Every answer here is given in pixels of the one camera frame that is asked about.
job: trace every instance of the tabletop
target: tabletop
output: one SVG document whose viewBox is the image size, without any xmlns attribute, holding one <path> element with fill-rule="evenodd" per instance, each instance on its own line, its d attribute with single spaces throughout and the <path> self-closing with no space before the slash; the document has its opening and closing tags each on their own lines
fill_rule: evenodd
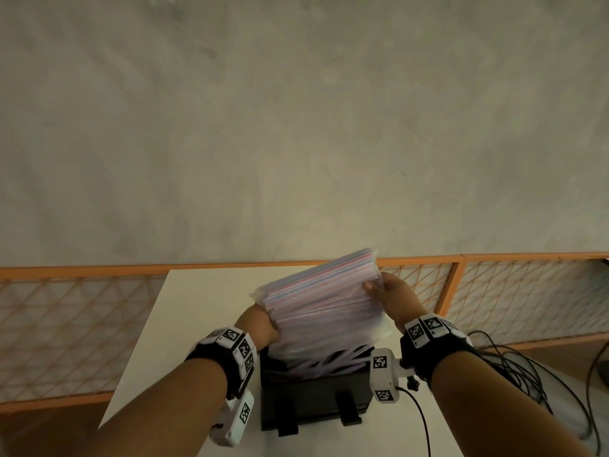
<svg viewBox="0 0 609 457">
<path fill-rule="evenodd" d="M 267 266 L 170 271 L 102 423 L 178 366 L 197 340 L 215 328 L 232 325 L 253 303 L 249 293 L 259 285 L 306 268 Z M 376 346 L 389 347 L 399 357 L 400 333 L 393 331 Z M 403 387 L 406 387 L 405 383 L 406 379 L 403 379 Z M 254 394 L 254 409 L 239 446 L 223 448 L 208 439 L 200 456 L 427 455 L 421 416 L 406 395 L 402 395 L 398 403 L 388 405 L 372 399 L 368 411 L 362 415 L 361 425 L 343 427 L 336 419 L 301 425 L 298 435 L 278 438 L 276 430 L 260 430 L 258 369 L 249 389 Z M 427 420 L 434 457 L 461 456 L 424 383 L 415 397 Z"/>
</svg>

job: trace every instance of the black cable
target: black cable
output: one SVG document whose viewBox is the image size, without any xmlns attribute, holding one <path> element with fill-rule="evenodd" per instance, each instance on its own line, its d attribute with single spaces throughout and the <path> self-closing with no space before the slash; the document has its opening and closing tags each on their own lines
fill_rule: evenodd
<svg viewBox="0 0 609 457">
<path fill-rule="evenodd" d="M 415 397 L 410 393 L 410 391 L 405 390 L 404 388 L 402 388 L 401 386 L 397 386 L 396 389 L 399 389 L 400 391 L 403 391 L 404 393 L 406 393 L 408 396 L 410 396 L 412 398 L 413 401 L 415 401 L 416 407 L 419 409 L 419 412 L 421 413 L 421 418 L 422 418 L 422 425 L 425 427 L 425 438 L 427 439 L 427 455 L 428 457 L 431 457 L 431 445 L 429 443 L 429 431 L 427 429 L 427 422 L 425 421 L 425 415 L 422 413 L 422 408 L 421 406 L 418 404 L 417 400 L 415 399 Z"/>
<path fill-rule="evenodd" d="M 561 380 L 558 376 L 556 376 L 552 371 L 550 371 L 549 369 L 544 367 L 542 364 L 540 364 L 539 362 L 537 362 L 533 359 L 530 359 L 528 356 L 525 356 L 520 351 L 515 350 L 512 347 L 509 347 L 506 345 L 495 344 L 493 339 L 490 337 L 490 335 L 482 330 L 474 330 L 474 331 L 468 333 L 468 336 L 471 336 L 472 334 L 476 334 L 476 333 L 482 334 L 486 338 L 488 338 L 488 340 L 491 343 L 491 346 L 493 347 L 494 351 L 496 352 L 496 354 L 495 354 L 492 352 L 480 350 L 479 353 L 481 356 L 483 356 L 482 358 L 484 359 L 484 361 L 495 369 L 502 368 L 504 370 L 504 372 L 507 375 L 511 376 L 512 379 L 514 380 L 512 382 L 512 384 L 514 384 L 520 391 L 522 391 L 527 396 L 529 396 L 529 398 L 535 400 L 538 404 L 540 404 L 540 405 L 543 404 L 552 415 L 553 415 L 553 411 L 552 411 L 552 408 L 550 407 L 550 404 L 548 403 L 547 394 L 546 394 L 543 384 L 541 382 L 541 376 L 537 372 L 537 369 L 535 368 L 535 366 L 537 366 L 538 368 L 542 368 L 545 372 L 547 372 L 555 380 L 557 380 L 575 399 L 575 401 L 577 402 L 578 406 L 581 408 L 581 410 L 585 416 L 586 432 L 584 435 L 580 436 L 580 439 L 582 439 L 582 440 L 587 439 L 594 432 L 595 437 L 596 437 L 596 443 L 597 443 L 596 455 L 598 456 L 600 454 L 600 436 L 599 436 L 598 429 L 596 428 L 596 423 L 594 421 L 594 415 L 592 414 L 592 409 L 591 409 L 591 405 L 590 405 L 590 379 L 591 379 L 592 372 L 594 370 L 596 363 L 598 362 L 603 351 L 607 348 L 607 346 L 609 346 L 609 342 L 607 342 L 603 346 L 603 349 L 601 349 L 601 351 L 597 354 L 597 356 L 595 357 L 595 359 L 592 362 L 592 365 L 590 366 L 590 369 L 588 371 L 588 377 L 586 379 L 586 402 L 588 404 L 588 407 L 586 408 L 586 406 L 584 406 L 582 400 L 579 399 L 579 397 L 575 394 L 575 392 L 563 380 Z M 499 351 L 499 348 L 502 348 L 507 352 L 502 353 Z M 507 357 L 507 354 L 513 354 L 515 356 L 522 358 L 524 361 L 527 362 L 527 364 L 529 365 L 531 370 L 528 370 L 526 367 L 522 366 L 518 362 L 511 360 L 510 358 Z"/>
<path fill-rule="evenodd" d="M 592 364 L 590 364 L 590 368 L 588 369 L 588 375 L 586 375 L 586 404 L 588 405 L 588 410 L 590 411 L 590 421 L 592 422 L 592 427 L 594 429 L 594 432 L 596 433 L 596 456 L 600 455 L 601 446 L 599 430 L 598 428 L 596 428 L 596 420 L 594 420 L 594 412 L 592 411 L 592 405 L 590 404 L 590 381 L 592 380 L 592 373 L 594 372 L 594 367 L 596 366 L 596 363 L 599 361 L 600 357 L 605 352 L 607 347 L 609 347 L 609 341 L 603 345 L 598 354 L 594 357 L 594 360 L 592 361 Z"/>
</svg>

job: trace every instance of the concrete wall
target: concrete wall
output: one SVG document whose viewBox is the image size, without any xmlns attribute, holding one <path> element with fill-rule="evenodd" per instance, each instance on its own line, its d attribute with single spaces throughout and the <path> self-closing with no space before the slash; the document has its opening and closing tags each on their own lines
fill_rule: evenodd
<svg viewBox="0 0 609 457">
<path fill-rule="evenodd" d="M 609 250 L 606 0 L 0 0 L 0 266 Z"/>
</svg>

